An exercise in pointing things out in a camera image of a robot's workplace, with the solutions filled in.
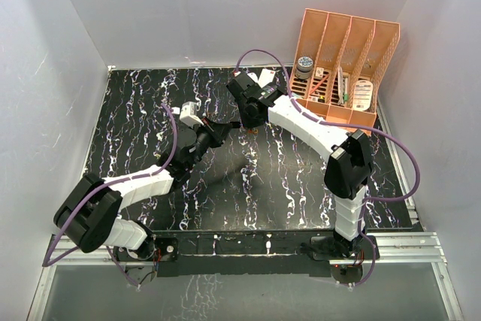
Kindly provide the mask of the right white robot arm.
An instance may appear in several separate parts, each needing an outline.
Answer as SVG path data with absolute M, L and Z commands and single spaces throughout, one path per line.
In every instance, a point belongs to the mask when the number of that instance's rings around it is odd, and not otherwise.
M 324 125 L 273 81 L 260 86 L 248 74 L 237 71 L 227 89 L 237 103 L 243 127 L 253 129 L 266 123 L 279 126 L 326 162 L 324 184 L 334 196 L 336 211 L 331 246 L 343 258 L 354 257 L 362 249 L 363 206 L 373 171 L 368 136 L 360 129 L 349 133 Z

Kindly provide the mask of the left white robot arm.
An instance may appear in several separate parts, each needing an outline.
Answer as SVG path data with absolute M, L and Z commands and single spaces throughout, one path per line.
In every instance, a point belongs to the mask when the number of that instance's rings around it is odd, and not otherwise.
M 174 130 L 171 152 L 142 171 L 119 177 L 84 175 L 57 210 L 53 222 L 83 253 L 101 246 L 122 247 L 137 259 L 155 251 L 152 232 L 139 222 L 118 217 L 121 210 L 154 196 L 181 188 L 192 169 L 210 148 L 221 147 L 239 122 L 216 123 L 208 118 L 189 128 Z

